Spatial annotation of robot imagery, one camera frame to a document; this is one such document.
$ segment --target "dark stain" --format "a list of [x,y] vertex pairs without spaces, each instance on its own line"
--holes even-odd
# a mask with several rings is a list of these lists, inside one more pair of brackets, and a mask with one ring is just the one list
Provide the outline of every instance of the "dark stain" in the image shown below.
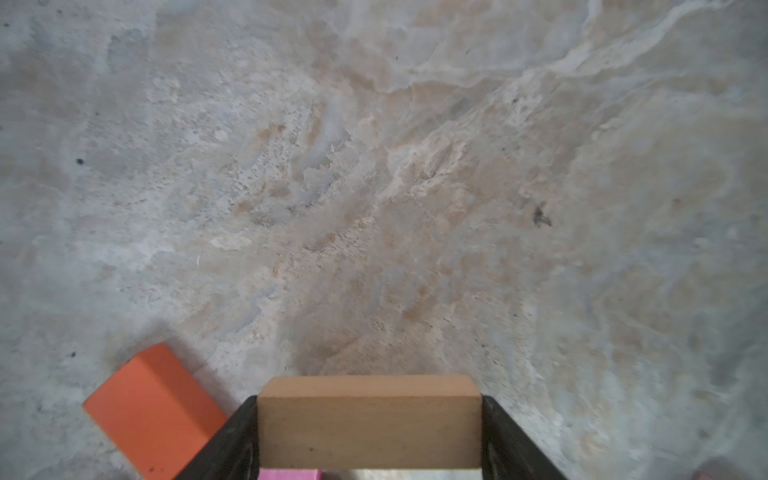
[[314,243],[304,245],[304,248],[309,250],[310,252],[319,252],[331,243],[336,241],[336,234],[335,233],[328,233],[320,240],[317,240]]
[[552,226],[552,220],[549,219],[546,215],[544,215],[544,205],[546,205],[547,202],[541,202],[539,205],[536,206],[536,209],[533,210],[533,224],[537,228],[541,228],[541,224],[545,224],[548,226]]
[[448,110],[449,117],[453,120],[456,118],[461,117],[463,114],[467,113],[472,107],[475,106],[477,102],[473,101],[470,98],[464,97],[461,100],[457,101]]
[[696,400],[700,400],[701,402],[708,403],[714,403],[717,401],[717,396],[712,392],[707,392],[706,390],[696,390],[694,392],[694,398]]
[[693,352],[698,352],[701,349],[701,334],[698,332],[691,332],[688,337],[688,347]]
[[[710,382],[713,386],[724,387],[734,382],[734,373],[741,365],[744,359],[743,351],[732,351],[721,353],[720,355],[708,361],[710,364]],[[713,394],[702,392],[694,394],[696,399],[704,400],[710,398]]]
[[562,174],[575,157],[576,149],[588,141],[590,134],[602,123],[606,109],[601,107],[601,99],[594,93],[585,93],[575,83],[558,84],[553,79],[550,83],[542,80],[542,91],[549,88],[554,92],[531,113],[528,121],[531,128],[548,132],[548,156],[551,163],[547,167],[551,175]]
[[288,195],[290,195],[290,189],[286,184],[276,185],[275,187],[272,187],[270,189],[271,197],[284,198],[284,197],[287,197]]
[[126,31],[119,37],[112,35],[107,48],[107,64],[112,73],[141,68],[148,49],[148,39],[138,28]]
[[326,104],[318,104],[313,109],[313,118],[311,120],[312,124],[310,125],[309,132],[306,135],[306,145],[308,147],[312,147],[315,144],[315,140],[317,140],[318,135],[320,135],[320,128],[323,126],[323,117],[326,113]]
[[248,200],[242,201],[232,210],[234,215],[242,215],[250,212],[253,209],[253,204]]
[[427,163],[426,168],[424,171],[419,175],[419,178],[422,180],[428,180],[435,176],[437,173],[437,170],[440,170],[440,167],[447,162],[451,158],[451,153],[453,153],[453,145],[449,144],[438,153],[436,153],[432,159]]
[[364,77],[349,67],[341,68],[339,73],[349,79],[349,86],[355,91],[375,91],[376,86],[370,78]]
[[286,129],[286,126],[283,124],[276,125],[276,124],[270,124],[268,128],[265,128],[261,132],[259,132],[259,138],[261,138],[263,141],[269,141],[272,137],[274,137],[277,134],[282,134]]
[[414,304],[402,313],[402,318],[410,322],[418,322],[428,316],[432,309],[437,305],[437,298],[434,295],[423,296],[414,302]]

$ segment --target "pink object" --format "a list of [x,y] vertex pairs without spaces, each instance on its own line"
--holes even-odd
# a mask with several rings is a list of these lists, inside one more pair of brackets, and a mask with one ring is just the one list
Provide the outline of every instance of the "pink object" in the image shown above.
[[320,480],[320,470],[259,470],[259,480]]

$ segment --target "wooden block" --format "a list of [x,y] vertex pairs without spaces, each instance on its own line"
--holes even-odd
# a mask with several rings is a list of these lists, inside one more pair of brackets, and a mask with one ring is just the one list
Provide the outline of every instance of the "wooden block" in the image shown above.
[[83,407],[148,480],[174,478],[227,420],[164,343],[139,352]]
[[264,468],[480,468],[468,376],[276,377],[257,407]]

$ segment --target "orange foam block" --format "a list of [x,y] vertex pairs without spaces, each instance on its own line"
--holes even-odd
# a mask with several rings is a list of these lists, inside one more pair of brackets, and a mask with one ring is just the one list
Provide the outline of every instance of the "orange foam block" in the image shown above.
[[129,360],[83,408],[150,480],[175,477],[227,420],[164,343]]

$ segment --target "rough concrete surface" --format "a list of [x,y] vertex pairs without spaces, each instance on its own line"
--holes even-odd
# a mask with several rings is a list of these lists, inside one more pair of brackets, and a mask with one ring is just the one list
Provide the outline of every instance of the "rough concrete surface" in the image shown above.
[[572,480],[768,471],[765,1],[0,18],[1,477],[136,478],[81,403],[162,340],[228,412],[468,373]]

